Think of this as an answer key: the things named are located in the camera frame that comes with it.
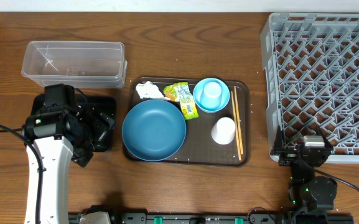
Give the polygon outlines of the light blue cup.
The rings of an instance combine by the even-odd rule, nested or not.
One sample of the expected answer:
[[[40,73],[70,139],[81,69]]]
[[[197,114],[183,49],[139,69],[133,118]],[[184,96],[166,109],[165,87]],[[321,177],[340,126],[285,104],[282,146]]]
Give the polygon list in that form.
[[[221,86],[217,82],[208,82],[200,95],[200,103],[204,108],[212,110],[220,105]]]

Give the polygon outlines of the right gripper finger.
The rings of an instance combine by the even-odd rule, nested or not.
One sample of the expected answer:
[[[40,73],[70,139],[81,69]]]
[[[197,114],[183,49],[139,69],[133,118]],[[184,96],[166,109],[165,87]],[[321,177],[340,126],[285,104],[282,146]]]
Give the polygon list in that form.
[[[317,129],[317,134],[322,138],[322,140],[324,142],[324,148],[326,148],[326,149],[332,149],[333,148],[333,146],[328,141],[328,139],[325,137],[324,133],[322,132],[322,130],[320,128]]]
[[[284,132],[280,126],[277,127],[276,138],[274,140],[273,149],[283,149]]]

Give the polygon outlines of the dark blue plate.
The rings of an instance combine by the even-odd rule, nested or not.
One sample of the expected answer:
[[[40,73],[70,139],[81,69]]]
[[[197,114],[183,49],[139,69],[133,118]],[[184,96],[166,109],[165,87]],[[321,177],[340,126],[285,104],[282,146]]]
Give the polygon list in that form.
[[[187,126],[182,112],[169,101],[146,100],[133,106],[122,127],[126,149],[144,161],[163,161],[183,145]]]

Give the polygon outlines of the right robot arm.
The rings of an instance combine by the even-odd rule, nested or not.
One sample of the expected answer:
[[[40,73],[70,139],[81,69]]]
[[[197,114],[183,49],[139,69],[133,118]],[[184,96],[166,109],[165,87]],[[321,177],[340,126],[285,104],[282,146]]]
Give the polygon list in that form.
[[[315,135],[303,136],[294,149],[284,147],[284,132],[277,129],[271,151],[278,156],[280,166],[291,168],[288,196],[294,208],[280,214],[276,223],[328,223],[327,212],[333,210],[337,182],[324,175],[317,176],[320,167],[331,155],[331,143],[317,130]]]

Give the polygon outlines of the pale pink cup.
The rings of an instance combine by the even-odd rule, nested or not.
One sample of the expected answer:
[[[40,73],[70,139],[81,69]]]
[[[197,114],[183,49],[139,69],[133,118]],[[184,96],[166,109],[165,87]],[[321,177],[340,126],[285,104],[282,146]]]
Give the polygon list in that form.
[[[211,130],[212,139],[221,145],[227,145],[235,137],[235,122],[229,117],[220,118]]]

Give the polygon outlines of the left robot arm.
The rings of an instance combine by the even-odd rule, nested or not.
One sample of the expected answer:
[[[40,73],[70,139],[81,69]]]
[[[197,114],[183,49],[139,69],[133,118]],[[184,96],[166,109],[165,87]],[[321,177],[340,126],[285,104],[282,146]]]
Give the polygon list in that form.
[[[113,145],[116,101],[58,84],[34,98],[22,127],[29,160],[25,223],[70,223],[70,164],[86,167]]]

